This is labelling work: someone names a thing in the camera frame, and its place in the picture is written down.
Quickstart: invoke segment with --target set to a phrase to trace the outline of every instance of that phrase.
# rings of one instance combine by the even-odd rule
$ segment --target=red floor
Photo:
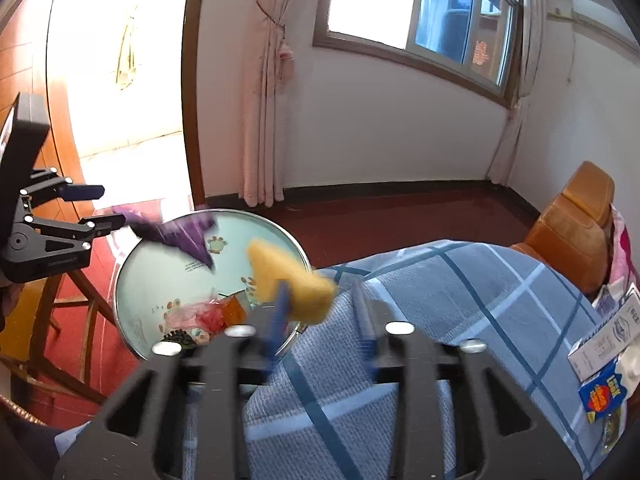
[[[138,205],[158,215],[159,201]],[[289,231],[317,268],[370,254],[409,247],[441,238],[490,242],[508,246],[524,239],[534,219],[511,203],[501,190],[480,188],[437,191],[330,202],[278,204],[260,214]],[[115,258],[105,239],[96,240],[86,273],[105,298],[110,298]],[[79,293],[66,280],[59,298]],[[79,371],[84,308],[55,313],[62,332],[49,331],[46,355],[70,373]],[[98,316],[92,354],[92,387],[109,395],[138,364],[115,327]],[[34,391],[27,405],[33,415],[57,428],[72,428],[92,418],[91,402]]]

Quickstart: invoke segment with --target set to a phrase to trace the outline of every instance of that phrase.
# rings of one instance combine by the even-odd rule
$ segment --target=blue plaid tablecloth
[[[485,341],[546,415],[584,477],[603,460],[603,425],[587,422],[566,358],[600,318],[555,271],[507,248],[441,240],[318,272],[339,286],[331,313],[306,330],[244,409],[252,478],[386,478],[397,387],[372,384],[364,369],[351,308],[356,280],[386,301],[397,320],[436,340]],[[440,386],[445,470],[453,478],[452,405],[446,383]],[[194,478],[197,397],[193,392],[188,406],[184,480]]]

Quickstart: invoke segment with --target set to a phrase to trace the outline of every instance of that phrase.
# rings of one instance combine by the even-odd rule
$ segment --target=cardboard box
[[[604,368],[640,334],[640,294],[635,285],[621,304],[569,352],[569,362],[581,382]]]

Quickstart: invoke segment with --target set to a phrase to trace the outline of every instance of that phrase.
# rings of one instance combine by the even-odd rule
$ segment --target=purple plastic bag
[[[209,269],[213,268],[213,259],[204,241],[204,233],[216,225],[213,213],[203,211],[162,223],[152,222],[124,208],[112,209],[114,213],[125,216],[127,225],[137,237],[177,248]]]

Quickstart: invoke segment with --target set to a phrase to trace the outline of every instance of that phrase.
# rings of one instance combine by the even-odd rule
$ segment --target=window frame
[[[414,0],[414,12],[412,12],[412,24],[408,38],[415,37],[415,30],[417,28],[415,6],[419,6],[421,1],[422,0]],[[471,11],[472,19],[467,38],[473,38],[478,30],[480,14],[475,12],[475,10],[477,8],[476,6],[481,5],[481,1],[482,0],[473,0]],[[316,24],[312,42],[313,46],[343,50],[403,64],[462,86],[503,107],[510,108],[511,105],[513,105],[520,72],[522,0],[507,0],[511,5],[511,12],[515,13],[515,16],[510,18],[511,23],[507,36],[508,45],[505,49],[506,59],[503,63],[503,70],[505,70],[506,73],[503,75],[500,85],[494,84],[491,80],[471,70],[470,63],[467,63],[467,61],[473,57],[474,49],[470,45],[472,43],[471,41],[467,41],[467,46],[465,47],[465,64],[460,65],[442,54],[413,44],[410,39],[407,41],[406,49],[402,49],[358,36],[332,32],[329,31],[328,28],[330,2],[331,0],[318,0],[318,10],[316,12]]]

